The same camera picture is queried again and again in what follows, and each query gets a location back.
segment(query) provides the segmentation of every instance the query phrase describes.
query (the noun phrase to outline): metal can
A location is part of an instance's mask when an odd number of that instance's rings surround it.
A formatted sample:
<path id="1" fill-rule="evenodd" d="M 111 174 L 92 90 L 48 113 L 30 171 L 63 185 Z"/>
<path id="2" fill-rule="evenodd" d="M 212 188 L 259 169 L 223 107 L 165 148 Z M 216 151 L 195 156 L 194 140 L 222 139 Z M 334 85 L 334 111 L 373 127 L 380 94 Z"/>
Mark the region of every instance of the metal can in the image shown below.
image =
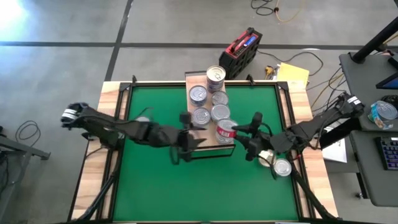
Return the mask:
<path id="1" fill-rule="evenodd" d="M 224 91 L 217 91 L 213 93 L 213 96 L 211 97 L 211 102 L 213 105 L 218 105 L 218 104 L 223 104 L 227 105 L 228 104 L 228 95 Z"/>
<path id="2" fill-rule="evenodd" d="M 272 157 L 274 157 L 274 152 L 271 149 L 268 149 L 266 151 L 262 150 L 260 152 L 259 156 L 265 158 L 269 163 L 271 163 Z M 269 164 L 266 161 L 264 161 L 262 158 L 259 158 L 259 162 L 261 165 L 263 165 L 265 167 L 269 167 Z"/>
<path id="3" fill-rule="evenodd" d="M 150 122 L 150 119 L 145 117 L 145 116 L 139 116 L 135 119 L 135 121 L 140 121 L 140 122 Z"/>
<path id="4" fill-rule="evenodd" d="M 209 67 L 206 72 L 207 90 L 210 93 L 221 90 L 224 86 L 225 75 L 226 72 L 223 67 L 218 65 Z"/>
<path id="5" fill-rule="evenodd" d="M 287 177 L 292 172 L 292 165 L 286 159 L 277 159 L 274 169 L 279 176 Z"/>
<path id="6" fill-rule="evenodd" d="M 210 112 L 206 108 L 196 108 L 192 113 L 192 123 L 204 126 L 210 122 Z"/>
<path id="7" fill-rule="evenodd" d="M 392 128 L 392 124 L 389 123 L 397 116 L 398 111 L 394 105 L 380 100 L 371 105 L 371 111 L 368 114 L 368 118 L 381 129 Z"/>
<path id="8" fill-rule="evenodd" d="M 225 79 L 225 69 L 219 65 L 213 65 L 207 68 L 206 71 L 207 81 L 211 85 L 219 85 L 224 82 Z"/>
<path id="9" fill-rule="evenodd" d="M 218 143 L 227 144 L 233 142 L 236 131 L 232 127 L 237 125 L 237 122 L 230 119 L 219 120 L 216 128 L 216 140 Z"/>
<path id="10" fill-rule="evenodd" d="M 189 91 L 191 103 L 195 106 L 203 106 L 207 100 L 206 88 L 201 85 L 196 85 Z"/>
<path id="11" fill-rule="evenodd" d="M 226 105 L 214 105 L 210 111 L 211 119 L 218 122 L 221 119 L 228 119 L 231 116 L 229 107 Z"/>

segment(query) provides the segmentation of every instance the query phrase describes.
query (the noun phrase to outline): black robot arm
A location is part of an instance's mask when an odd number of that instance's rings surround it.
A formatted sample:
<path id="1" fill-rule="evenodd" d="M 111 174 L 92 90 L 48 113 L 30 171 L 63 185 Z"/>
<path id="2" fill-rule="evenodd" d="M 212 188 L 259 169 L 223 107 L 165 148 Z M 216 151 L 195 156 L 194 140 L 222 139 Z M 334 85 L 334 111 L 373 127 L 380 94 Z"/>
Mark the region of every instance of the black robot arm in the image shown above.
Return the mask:
<path id="1" fill-rule="evenodd" d="M 174 146 L 185 152 L 196 149 L 205 139 L 194 139 L 189 134 L 189 129 L 193 129 L 189 113 L 181 114 L 180 120 L 184 129 L 160 125 L 153 121 L 115 120 L 114 117 L 100 113 L 86 103 L 70 104 L 61 117 L 63 128 L 83 128 L 97 136 L 106 147 L 115 146 L 123 134 L 137 144 L 152 147 Z"/>
<path id="2" fill-rule="evenodd" d="M 271 149 L 278 153 L 296 149 L 302 152 L 316 133 L 342 118 L 357 118 L 363 114 L 364 105 L 356 96 L 342 93 L 331 108 L 310 121 L 302 121 L 287 128 L 283 133 L 270 137 Z"/>
<path id="3" fill-rule="evenodd" d="M 235 126 L 232 128 L 251 135 L 251 137 L 241 135 L 235 136 L 235 139 L 238 140 L 247 151 L 247 161 L 252 161 L 255 157 L 261 158 L 259 153 L 262 150 L 268 149 L 276 151 L 277 154 L 289 152 L 292 149 L 295 149 L 300 154 L 304 148 L 309 145 L 309 142 L 312 140 L 314 135 L 319 133 L 324 127 L 341 118 L 358 117 L 363 114 L 363 108 L 364 105 L 357 99 L 357 97 L 343 93 L 334 103 L 332 103 L 330 109 L 315 116 L 310 121 L 303 121 L 299 124 L 294 124 L 280 134 L 272 134 L 271 129 L 266 124 L 262 123 L 262 114 L 259 112 L 253 116 L 250 124 Z M 264 125 L 268 129 L 268 133 L 259 130 L 261 125 Z M 321 217 L 335 220 L 336 218 L 319 202 L 310 187 L 305 183 L 297 171 L 292 155 L 287 154 L 286 158 L 292 166 L 291 176 L 301 186 L 305 195 L 311 201 L 312 205 L 316 208 Z M 272 161 L 268 161 L 268 163 L 270 164 L 272 171 Z"/>

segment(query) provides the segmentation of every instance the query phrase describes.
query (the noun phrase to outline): green mat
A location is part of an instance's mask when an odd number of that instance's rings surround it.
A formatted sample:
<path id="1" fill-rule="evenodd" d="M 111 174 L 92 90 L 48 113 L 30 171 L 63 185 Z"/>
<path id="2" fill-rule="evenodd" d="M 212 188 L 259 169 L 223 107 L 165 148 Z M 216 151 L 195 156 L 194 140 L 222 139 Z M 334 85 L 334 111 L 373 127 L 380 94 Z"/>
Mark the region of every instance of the green mat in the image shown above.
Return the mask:
<path id="1" fill-rule="evenodd" d="M 274 133 L 282 131 L 273 86 L 227 86 L 231 119 L 250 123 L 256 111 Z M 185 87 L 135 87 L 129 118 L 155 107 L 160 124 L 181 127 L 187 110 Z M 258 161 L 245 161 L 236 142 L 231 157 L 200 159 L 179 166 L 170 163 L 169 149 L 127 141 L 114 221 L 248 221 L 297 220 L 290 177 L 272 179 Z"/>

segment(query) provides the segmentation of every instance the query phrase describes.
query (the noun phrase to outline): concrete floor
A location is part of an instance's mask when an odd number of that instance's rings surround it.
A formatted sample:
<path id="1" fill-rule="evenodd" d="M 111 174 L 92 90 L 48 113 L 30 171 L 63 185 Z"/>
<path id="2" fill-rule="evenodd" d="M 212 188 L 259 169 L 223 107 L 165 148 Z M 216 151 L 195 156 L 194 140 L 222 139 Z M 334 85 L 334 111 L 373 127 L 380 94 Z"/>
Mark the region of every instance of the concrete floor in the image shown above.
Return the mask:
<path id="1" fill-rule="evenodd" d="M 289 17 L 299 4 L 299 0 L 281 1 L 281 16 Z M 121 36 L 119 27 L 126 5 L 127 0 L 0 2 L 0 124 L 13 136 L 25 120 L 35 120 L 42 130 L 37 148 L 52 153 L 48 161 L 31 160 L 9 214 L 10 223 L 66 220 L 86 141 L 79 131 L 62 129 L 59 118 L 69 103 L 97 105 L 113 53 L 112 47 L 98 47 L 102 42 L 109 46 L 117 39 L 149 43 L 147 47 L 120 48 L 110 80 L 130 80 L 132 75 L 139 80 L 182 80 L 185 71 L 217 64 L 223 49 L 156 48 L 151 44 L 228 44 L 251 26 L 264 34 L 262 44 L 281 48 L 262 51 L 282 59 L 301 52 L 289 49 L 291 45 L 335 49 L 312 51 L 325 64 L 310 78 L 311 87 L 332 76 L 339 67 L 338 56 L 346 54 L 350 45 L 365 44 L 398 13 L 393 0 L 306 0 L 296 19 L 281 24 L 274 16 L 256 15 L 250 0 L 135 0 Z M 28 47 L 4 46 L 21 45 L 17 42 L 26 42 Z M 50 42 L 88 44 L 46 47 L 54 45 Z M 238 78 L 250 73 L 262 79 L 264 67 L 276 64 L 266 55 L 257 55 Z M 320 65 L 311 55 L 301 55 L 291 64 L 310 71 Z M 311 103 L 323 87 L 309 91 Z M 324 93 L 314 108 L 328 95 Z M 368 200 L 353 198 L 359 189 L 354 175 L 332 174 L 330 181 L 342 218 L 378 223 L 398 220 L 396 208 L 378 208 Z"/>

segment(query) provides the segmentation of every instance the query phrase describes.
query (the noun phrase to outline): keyboard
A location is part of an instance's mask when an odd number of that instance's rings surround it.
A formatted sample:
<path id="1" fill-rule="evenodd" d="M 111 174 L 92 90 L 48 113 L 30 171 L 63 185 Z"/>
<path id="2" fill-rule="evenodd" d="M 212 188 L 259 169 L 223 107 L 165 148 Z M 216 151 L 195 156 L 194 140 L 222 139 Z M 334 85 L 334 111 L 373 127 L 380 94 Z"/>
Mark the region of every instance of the keyboard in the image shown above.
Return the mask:
<path id="1" fill-rule="evenodd" d="M 398 138 L 374 139 L 385 170 L 398 170 Z"/>

